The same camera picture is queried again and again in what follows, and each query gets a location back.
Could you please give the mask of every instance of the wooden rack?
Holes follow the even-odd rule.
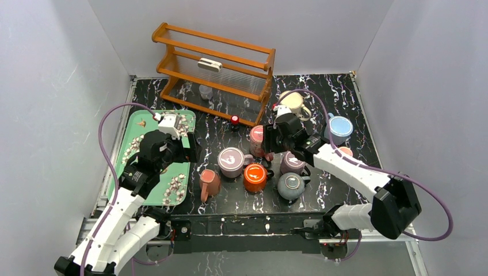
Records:
[[[167,23],[161,24],[152,36],[154,42],[166,44],[166,54],[156,69],[158,73],[169,76],[169,81],[161,92],[161,98],[230,120],[231,114],[170,96],[178,80],[188,80],[260,102],[261,109],[254,122],[242,119],[239,121],[251,127],[259,123],[269,101],[275,49]],[[222,69],[220,72],[210,72],[198,68],[197,62],[200,58],[221,62]]]

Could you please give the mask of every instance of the white wall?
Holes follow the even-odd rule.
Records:
[[[429,275],[486,275],[488,3],[396,0],[361,67],[364,110],[385,167],[441,195],[447,240],[420,244]],[[414,226],[437,236],[441,208],[419,191]]]
[[[0,74],[1,274],[55,275],[106,171],[98,123],[129,77],[89,3],[64,0],[2,1]]]
[[[131,75],[161,76],[162,23],[276,49],[275,74],[359,68],[393,0],[89,0]]]

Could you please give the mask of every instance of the mug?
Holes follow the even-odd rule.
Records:
[[[206,202],[208,196],[216,196],[220,192],[220,177],[212,170],[203,170],[200,175],[200,199],[202,202]]]
[[[332,132],[332,141],[334,145],[340,145],[346,142],[352,133],[352,123],[351,121],[343,116],[334,116],[329,113],[329,123],[325,127],[323,133],[324,137],[329,139],[329,129]]]
[[[219,153],[217,161],[223,175],[228,178],[236,178],[241,174],[244,165],[254,161],[254,157],[250,154],[244,155],[238,148],[230,147]]]
[[[291,152],[287,151],[281,160],[280,171],[282,174],[295,173],[301,174],[305,168],[305,162],[298,160]]]
[[[250,152],[252,155],[256,157],[264,157],[267,161],[273,161],[273,154],[265,154],[264,150],[261,148],[262,144],[262,137],[263,137],[264,130],[262,125],[257,125],[251,129],[249,134],[250,137]]]
[[[340,151],[352,157],[352,150],[348,147],[340,147]]]
[[[281,93],[280,99],[288,94],[290,91],[285,91]],[[296,116],[302,121],[308,121],[312,117],[310,109],[306,108],[303,104],[303,97],[298,92],[293,92],[291,95],[287,96],[280,102],[282,105],[286,105],[290,108],[291,112],[295,113]],[[308,117],[302,115],[302,110],[307,113]]]
[[[256,193],[264,189],[266,181],[274,174],[272,170],[267,171],[261,164],[251,164],[244,170],[242,183],[246,190]]]
[[[295,200],[305,191],[305,185],[310,181],[310,176],[300,176],[294,172],[288,172],[278,180],[278,193],[286,200]]]
[[[199,86],[199,92],[202,99],[211,99],[214,95],[212,92],[212,88],[204,85]]]

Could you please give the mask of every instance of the black marble surface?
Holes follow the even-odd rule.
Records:
[[[133,102],[144,104],[152,109],[187,109],[185,106],[163,101],[159,97],[166,82],[167,79],[137,80]],[[296,88],[316,92],[325,101],[328,112],[349,118],[354,125],[354,132],[346,145],[352,149],[355,158],[379,167],[378,157],[363,112],[348,74],[276,76],[272,84],[272,96],[268,106],[277,101],[280,93]],[[198,85],[182,82],[176,86],[176,89],[177,94],[186,97],[188,93],[197,93]],[[222,99],[215,95],[218,94],[214,92],[214,98],[209,106],[217,110],[236,110],[241,114],[240,111],[244,108],[239,109],[239,106],[250,106],[248,100]],[[319,103],[312,96],[308,96],[305,104],[312,111],[312,119],[305,123],[307,130],[309,133],[323,131],[324,115],[319,108]],[[236,179],[222,177],[217,165],[217,157],[219,152],[226,147],[238,147],[245,154],[249,153],[250,128],[241,126],[239,132],[232,132],[227,120],[193,111],[196,114],[195,134],[203,151],[200,161],[190,167],[191,180],[188,183],[188,195],[182,204],[169,209],[172,214],[313,212],[328,210],[336,204],[366,202],[355,189],[327,172],[315,168],[311,168],[312,181],[307,185],[302,196],[294,202],[284,200],[276,189],[277,180],[281,175],[279,173],[280,160],[284,153],[275,154],[271,169],[276,175],[268,181],[264,191],[256,194],[248,193],[243,187],[242,176]],[[271,123],[271,115],[272,112],[268,108],[261,122],[263,124]],[[262,159],[256,158],[255,162],[261,163]],[[215,170],[222,177],[220,193],[209,198],[206,204],[200,201],[199,185],[200,172],[205,168]]]

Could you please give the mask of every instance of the green tray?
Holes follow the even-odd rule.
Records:
[[[189,147],[187,131],[195,129],[195,113],[189,110],[155,110],[160,114],[177,113],[181,116],[178,130],[182,135],[183,146]],[[134,112],[127,123],[120,152],[115,165],[115,172],[120,176],[124,171],[127,159],[139,152],[139,143],[143,135],[149,131],[158,129],[158,123],[153,120],[151,113],[146,110]],[[143,205],[151,206],[175,206],[186,197],[190,163],[173,163],[161,172],[160,181],[151,191]],[[109,193],[112,195],[114,182],[110,184]]]

